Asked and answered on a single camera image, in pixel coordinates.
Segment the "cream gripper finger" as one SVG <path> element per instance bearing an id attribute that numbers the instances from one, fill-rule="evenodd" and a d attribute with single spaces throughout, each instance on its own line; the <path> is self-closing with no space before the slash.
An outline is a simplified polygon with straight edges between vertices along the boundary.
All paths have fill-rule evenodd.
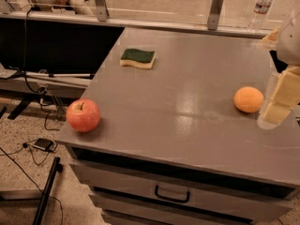
<path id="1" fill-rule="evenodd" d="M 271 100 L 294 108 L 300 102 L 300 67 L 288 66 L 279 76 Z"/>
<path id="2" fill-rule="evenodd" d="M 274 129 L 278 127 L 291 113 L 291 109 L 266 100 L 259 110 L 257 125 L 262 129 Z"/>

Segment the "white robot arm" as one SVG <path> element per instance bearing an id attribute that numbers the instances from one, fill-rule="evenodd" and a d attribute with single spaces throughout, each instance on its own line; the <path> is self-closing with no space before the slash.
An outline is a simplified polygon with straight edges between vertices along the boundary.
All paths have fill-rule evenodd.
<path id="1" fill-rule="evenodd" d="M 277 60 L 287 64 L 282 72 L 271 74 L 257 119 L 260 128 L 274 129 L 300 102 L 300 10 L 293 10 L 277 33 L 264 37 L 261 45 L 275 49 Z"/>

